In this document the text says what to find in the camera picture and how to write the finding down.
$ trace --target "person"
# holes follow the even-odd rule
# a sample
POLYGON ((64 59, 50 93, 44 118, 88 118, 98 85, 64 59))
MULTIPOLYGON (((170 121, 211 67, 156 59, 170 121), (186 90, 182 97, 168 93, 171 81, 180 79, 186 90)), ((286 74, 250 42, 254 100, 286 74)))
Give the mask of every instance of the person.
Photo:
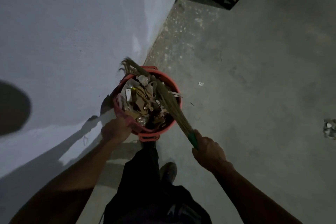
MULTIPOLYGON (((196 161, 215 176, 245 224, 301 223, 241 176, 218 143, 194 132, 199 145, 198 150, 192 149, 196 161)), ((102 141, 36 193, 11 223, 75 223, 112 150, 130 133, 123 118, 108 122, 102 128, 102 141)), ((176 165, 169 162, 159 170, 158 158, 155 143, 143 143, 125 164, 118 191, 105 208, 103 223, 211 223, 190 192, 173 185, 176 165)))

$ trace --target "hand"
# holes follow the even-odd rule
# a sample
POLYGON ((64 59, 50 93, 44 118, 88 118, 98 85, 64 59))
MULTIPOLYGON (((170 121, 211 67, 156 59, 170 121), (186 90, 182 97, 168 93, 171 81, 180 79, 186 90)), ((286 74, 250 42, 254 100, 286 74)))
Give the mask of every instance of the hand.
POLYGON ((202 167, 213 173, 217 168, 228 163, 224 151, 218 143, 215 143, 211 138, 202 137, 197 130, 194 130, 194 133, 198 142, 198 150, 192 148, 192 151, 202 167))
POLYGON ((124 118, 119 117, 111 120, 102 128, 103 141, 122 143, 131 133, 131 128, 126 126, 124 118))

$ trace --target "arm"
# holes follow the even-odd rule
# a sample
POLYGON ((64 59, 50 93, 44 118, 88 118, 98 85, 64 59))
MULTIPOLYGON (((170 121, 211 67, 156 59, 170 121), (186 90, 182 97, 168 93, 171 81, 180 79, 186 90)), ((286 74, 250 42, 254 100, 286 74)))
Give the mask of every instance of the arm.
POLYGON ((102 141, 36 193, 11 223, 75 223, 111 152, 130 133, 123 118, 107 123, 102 128, 102 141))
POLYGON ((212 172, 245 224, 301 223, 241 176, 226 160, 224 151, 218 143, 208 137, 202 137, 196 130, 195 135, 199 145, 199 150, 192 149, 195 159, 212 172))

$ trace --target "broom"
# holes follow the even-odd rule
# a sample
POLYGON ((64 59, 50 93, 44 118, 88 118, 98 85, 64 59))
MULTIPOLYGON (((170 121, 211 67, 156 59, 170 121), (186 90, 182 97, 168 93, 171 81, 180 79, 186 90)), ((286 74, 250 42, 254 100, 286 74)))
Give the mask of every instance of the broom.
POLYGON ((159 81, 156 77, 151 75, 141 66, 139 66, 136 62, 134 62, 129 57, 126 57, 122 62, 121 65, 124 68, 121 68, 125 72, 125 74, 135 74, 136 76, 144 75, 146 77, 150 77, 152 81, 156 81, 156 94, 159 95, 161 99, 161 104, 167 109, 169 114, 176 120, 177 124, 183 131, 183 133, 187 136, 188 140, 191 142, 193 147, 198 150, 198 143, 193 133, 193 129, 190 123, 185 118, 182 110, 180 109, 176 98, 173 97, 171 93, 168 92, 167 88, 164 84, 159 81))

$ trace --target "red bucket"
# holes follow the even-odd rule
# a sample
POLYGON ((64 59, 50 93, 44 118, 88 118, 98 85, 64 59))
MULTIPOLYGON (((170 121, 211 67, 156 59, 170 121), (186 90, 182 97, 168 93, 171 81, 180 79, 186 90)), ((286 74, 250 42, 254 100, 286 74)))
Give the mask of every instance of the red bucket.
MULTIPOLYGON (((175 84, 175 82, 165 73, 162 73, 160 71, 157 70, 157 67, 155 66, 141 66, 142 68, 144 68, 147 72, 149 72, 150 74, 154 75, 156 78, 160 79, 161 81, 163 81, 165 83, 165 85, 169 86, 171 88, 171 91, 173 92, 177 92, 180 93, 180 90, 178 89, 177 85, 175 84)), ((129 80, 129 79, 134 79, 136 76, 129 74, 127 76, 125 76, 119 83, 118 85, 118 89, 119 92, 121 92, 122 88, 124 87, 125 83, 129 80)), ((180 105, 180 108, 182 108, 182 99, 181 98, 177 98, 177 101, 180 105)), ((160 135, 162 133, 165 133, 169 128, 171 128, 174 123, 175 120, 172 119, 171 121, 168 121, 168 124, 161 128, 158 131, 152 130, 152 129, 148 129, 145 128, 144 126, 141 126, 135 119, 133 119, 131 116, 126 115, 126 113, 121 109, 121 107, 119 107, 118 105, 118 101, 117 98, 115 97, 113 99, 113 103, 114 103, 114 112, 116 114, 117 117, 123 117, 126 119, 127 125, 130 126, 132 128, 132 133, 139 136, 139 140, 142 142, 149 142, 149 141, 156 141, 160 138, 160 135)))

